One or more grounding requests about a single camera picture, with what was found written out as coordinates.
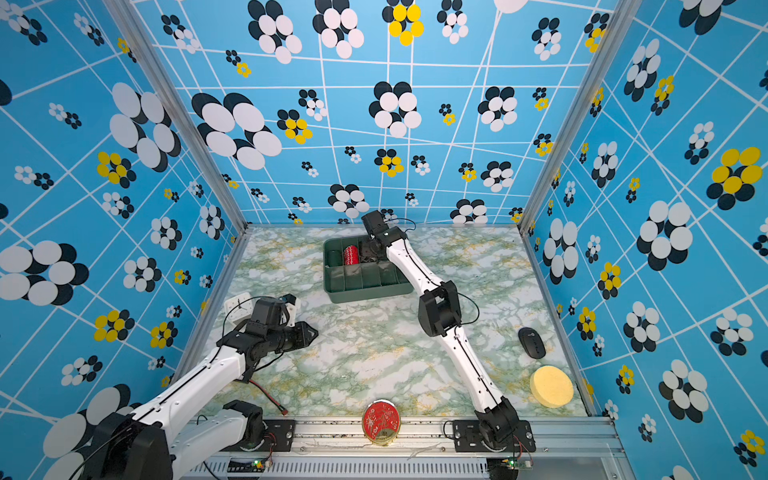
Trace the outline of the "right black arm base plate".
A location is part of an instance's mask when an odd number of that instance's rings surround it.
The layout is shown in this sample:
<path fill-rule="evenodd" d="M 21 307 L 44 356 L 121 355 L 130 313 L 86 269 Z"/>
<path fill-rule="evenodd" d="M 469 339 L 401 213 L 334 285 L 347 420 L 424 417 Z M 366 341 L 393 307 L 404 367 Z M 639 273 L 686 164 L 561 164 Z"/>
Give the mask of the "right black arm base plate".
<path fill-rule="evenodd" d="M 531 424 L 521 420 L 502 447 L 491 447 L 484 439 L 477 420 L 445 422 L 444 434 L 452 439 L 457 453 L 534 453 L 537 450 Z"/>

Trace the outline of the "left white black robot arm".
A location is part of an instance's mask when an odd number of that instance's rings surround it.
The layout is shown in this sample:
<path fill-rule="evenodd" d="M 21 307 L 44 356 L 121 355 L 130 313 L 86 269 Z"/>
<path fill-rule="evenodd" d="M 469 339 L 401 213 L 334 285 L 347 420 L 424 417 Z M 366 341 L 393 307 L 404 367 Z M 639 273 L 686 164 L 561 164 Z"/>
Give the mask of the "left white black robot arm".
<path fill-rule="evenodd" d="M 269 429 L 261 407 L 226 403 L 199 422 L 201 409 L 230 383 L 249 383 L 266 356 L 311 345 L 318 332 L 296 318 L 292 294 L 253 298 L 249 317 L 222 335 L 202 361 L 167 391 L 129 413 L 111 413 L 94 430 L 73 479 L 180 479 L 229 447 L 273 454 L 291 444 Z"/>

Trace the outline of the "green compartment tray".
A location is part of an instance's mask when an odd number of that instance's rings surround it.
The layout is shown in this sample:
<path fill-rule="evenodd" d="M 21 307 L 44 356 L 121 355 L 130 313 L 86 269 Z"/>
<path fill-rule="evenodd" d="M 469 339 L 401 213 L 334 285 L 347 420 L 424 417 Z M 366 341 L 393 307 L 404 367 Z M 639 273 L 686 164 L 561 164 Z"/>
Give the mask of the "green compartment tray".
<path fill-rule="evenodd" d="M 410 294 L 413 286 L 390 261 L 328 267 L 325 252 L 358 246 L 366 235 L 336 237 L 323 243 L 323 289 L 333 303 L 349 303 Z"/>

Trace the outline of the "black grey argyle sock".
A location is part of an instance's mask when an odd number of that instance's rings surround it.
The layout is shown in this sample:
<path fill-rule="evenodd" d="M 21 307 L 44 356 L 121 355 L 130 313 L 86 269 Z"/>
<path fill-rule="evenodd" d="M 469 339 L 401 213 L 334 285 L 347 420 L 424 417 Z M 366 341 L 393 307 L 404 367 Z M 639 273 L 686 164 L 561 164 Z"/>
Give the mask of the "black grey argyle sock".
<path fill-rule="evenodd" d="M 359 242 L 357 246 L 358 263 L 378 263 L 386 259 L 386 254 L 380 255 L 369 242 Z"/>

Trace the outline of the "aluminium front rail frame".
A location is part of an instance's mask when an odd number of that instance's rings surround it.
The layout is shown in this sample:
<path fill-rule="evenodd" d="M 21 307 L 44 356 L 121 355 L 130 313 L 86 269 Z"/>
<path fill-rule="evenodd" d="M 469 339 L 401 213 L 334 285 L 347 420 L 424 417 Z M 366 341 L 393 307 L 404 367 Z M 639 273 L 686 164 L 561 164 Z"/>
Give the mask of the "aluminium front rail frame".
<path fill-rule="evenodd" d="M 387 446 L 371 443 L 361 418 L 299 417 L 290 452 L 229 447 L 182 478 L 200 479 L 632 479 L 612 423 L 597 417 L 538 418 L 534 453 L 457 453 L 445 422 L 404 418 Z"/>

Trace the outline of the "yellow round sponge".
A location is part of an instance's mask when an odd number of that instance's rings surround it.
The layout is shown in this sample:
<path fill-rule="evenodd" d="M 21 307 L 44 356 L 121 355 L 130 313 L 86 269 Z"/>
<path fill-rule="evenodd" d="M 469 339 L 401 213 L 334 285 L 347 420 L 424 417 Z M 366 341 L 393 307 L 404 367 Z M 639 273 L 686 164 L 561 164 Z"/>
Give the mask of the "yellow round sponge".
<path fill-rule="evenodd" d="M 530 377 L 534 398 L 547 408 L 560 408 L 574 397 L 574 386 L 566 373 L 555 366 L 542 366 Z"/>

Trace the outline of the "black computer mouse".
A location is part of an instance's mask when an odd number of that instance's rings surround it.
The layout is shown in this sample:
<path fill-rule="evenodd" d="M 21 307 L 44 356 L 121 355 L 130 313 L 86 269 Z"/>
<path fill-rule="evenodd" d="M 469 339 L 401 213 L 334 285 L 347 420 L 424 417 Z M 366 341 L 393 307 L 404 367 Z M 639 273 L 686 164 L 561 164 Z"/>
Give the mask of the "black computer mouse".
<path fill-rule="evenodd" d="M 540 334 L 531 327 L 522 327 L 518 339 L 524 352 L 532 359 L 539 360 L 546 356 L 546 346 Z"/>

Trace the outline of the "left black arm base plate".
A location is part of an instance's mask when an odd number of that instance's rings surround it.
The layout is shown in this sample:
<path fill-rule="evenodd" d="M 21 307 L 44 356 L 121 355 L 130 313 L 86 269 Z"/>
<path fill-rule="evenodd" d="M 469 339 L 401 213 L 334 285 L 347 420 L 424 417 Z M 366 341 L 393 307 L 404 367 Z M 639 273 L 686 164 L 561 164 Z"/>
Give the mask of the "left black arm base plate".
<path fill-rule="evenodd" d="M 293 419 L 267 419 L 262 422 L 262 437 L 259 441 L 245 440 L 236 447 L 242 452 L 290 452 L 296 429 Z"/>

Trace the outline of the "red round tin lid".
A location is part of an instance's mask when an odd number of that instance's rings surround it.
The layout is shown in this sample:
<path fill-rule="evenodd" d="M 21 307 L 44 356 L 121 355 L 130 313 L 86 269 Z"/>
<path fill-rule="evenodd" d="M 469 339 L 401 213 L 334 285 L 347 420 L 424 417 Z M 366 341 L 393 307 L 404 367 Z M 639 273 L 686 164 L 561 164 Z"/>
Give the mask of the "red round tin lid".
<path fill-rule="evenodd" d="M 387 446 L 397 437 L 401 427 L 401 416 L 397 407 L 389 400 L 373 401 L 362 417 L 365 437 L 374 445 Z"/>

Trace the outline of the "dark green roll in tray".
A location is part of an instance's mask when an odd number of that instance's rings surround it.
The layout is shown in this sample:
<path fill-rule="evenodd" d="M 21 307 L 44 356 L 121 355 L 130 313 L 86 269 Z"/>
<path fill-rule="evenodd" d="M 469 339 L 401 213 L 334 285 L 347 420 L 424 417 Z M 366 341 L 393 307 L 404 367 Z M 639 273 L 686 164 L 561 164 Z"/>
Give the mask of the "dark green roll in tray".
<path fill-rule="evenodd" d="M 328 267 L 339 267 L 344 265 L 344 257 L 341 250 L 329 249 L 325 252 L 326 265 Z"/>

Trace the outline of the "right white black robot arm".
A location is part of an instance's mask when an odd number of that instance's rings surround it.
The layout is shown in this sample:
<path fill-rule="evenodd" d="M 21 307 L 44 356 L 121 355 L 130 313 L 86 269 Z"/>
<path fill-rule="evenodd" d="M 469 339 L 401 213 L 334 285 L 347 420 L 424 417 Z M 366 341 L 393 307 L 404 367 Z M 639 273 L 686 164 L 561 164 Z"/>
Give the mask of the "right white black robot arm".
<path fill-rule="evenodd" d="M 416 254 L 407 234 L 398 226 L 388 225 L 380 212 L 365 214 L 362 222 L 372 252 L 394 264 L 419 293 L 419 324 L 427 336 L 441 343 L 461 375 L 484 443 L 493 451 L 502 450 L 513 440 L 520 418 L 470 344 L 457 286 L 435 274 Z"/>

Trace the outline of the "white square clock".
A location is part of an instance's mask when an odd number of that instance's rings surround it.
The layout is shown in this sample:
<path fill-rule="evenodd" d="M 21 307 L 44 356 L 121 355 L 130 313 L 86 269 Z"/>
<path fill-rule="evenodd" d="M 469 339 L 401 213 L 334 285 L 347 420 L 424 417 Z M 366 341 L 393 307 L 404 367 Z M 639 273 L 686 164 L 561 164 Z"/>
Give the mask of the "white square clock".
<path fill-rule="evenodd" d="M 239 321 L 249 318 L 253 311 L 254 298 L 249 293 L 241 293 L 224 302 L 227 320 Z"/>

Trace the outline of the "red soda can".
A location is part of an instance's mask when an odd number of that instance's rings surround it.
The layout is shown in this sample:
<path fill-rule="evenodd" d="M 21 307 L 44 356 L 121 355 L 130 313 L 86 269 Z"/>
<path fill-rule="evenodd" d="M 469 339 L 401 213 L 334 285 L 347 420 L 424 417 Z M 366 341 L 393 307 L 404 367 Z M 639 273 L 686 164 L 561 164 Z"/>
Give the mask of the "red soda can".
<path fill-rule="evenodd" d="M 359 249 L 356 245 L 345 247 L 342 256 L 344 266 L 358 265 L 360 263 Z"/>

